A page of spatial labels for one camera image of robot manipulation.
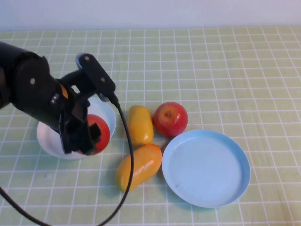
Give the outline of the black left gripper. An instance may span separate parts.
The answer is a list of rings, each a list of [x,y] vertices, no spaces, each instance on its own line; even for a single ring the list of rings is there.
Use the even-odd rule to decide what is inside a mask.
[[[90,102],[82,93],[76,93],[70,83],[55,80],[50,106],[58,119],[58,125],[61,125],[61,143],[65,154],[80,151],[83,155],[90,155],[93,152],[93,142],[100,141],[101,130],[97,123],[90,126],[87,123]]]

